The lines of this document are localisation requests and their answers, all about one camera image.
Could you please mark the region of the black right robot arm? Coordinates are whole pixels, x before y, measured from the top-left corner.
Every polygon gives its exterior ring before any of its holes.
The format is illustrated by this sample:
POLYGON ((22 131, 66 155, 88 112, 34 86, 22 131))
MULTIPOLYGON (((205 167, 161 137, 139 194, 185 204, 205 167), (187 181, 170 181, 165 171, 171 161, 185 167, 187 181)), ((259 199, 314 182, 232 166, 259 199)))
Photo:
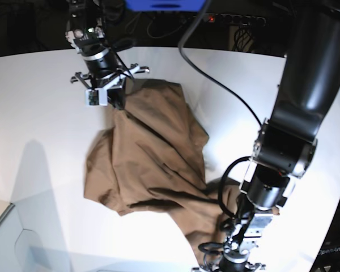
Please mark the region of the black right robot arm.
POLYGON ((131 37, 109 43, 105 33, 105 6, 102 1, 69 1, 66 39, 86 64, 87 73, 76 72, 70 83, 85 87, 85 104, 123 110, 126 81, 135 74, 149 73, 150 68, 134 63, 126 66, 118 52, 134 46, 131 37))

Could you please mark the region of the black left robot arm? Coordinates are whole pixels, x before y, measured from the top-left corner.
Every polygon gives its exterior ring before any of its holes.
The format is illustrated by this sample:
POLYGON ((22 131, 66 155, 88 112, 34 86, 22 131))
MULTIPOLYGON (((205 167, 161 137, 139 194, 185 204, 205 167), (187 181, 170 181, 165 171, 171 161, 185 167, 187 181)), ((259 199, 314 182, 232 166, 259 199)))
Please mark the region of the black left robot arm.
POLYGON ((251 156, 239 163, 256 165, 243 181, 237 210, 228 209, 223 193, 233 165, 218 186, 218 205, 226 219, 219 228, 223 242, 199 245, 205 271, 260 271, 250 251, 282 207, 290 178, 304 176, 315 154, 317 133, 340 89, 340 1, 304 1, 287 51, 271 117, 264 121, 251 156))

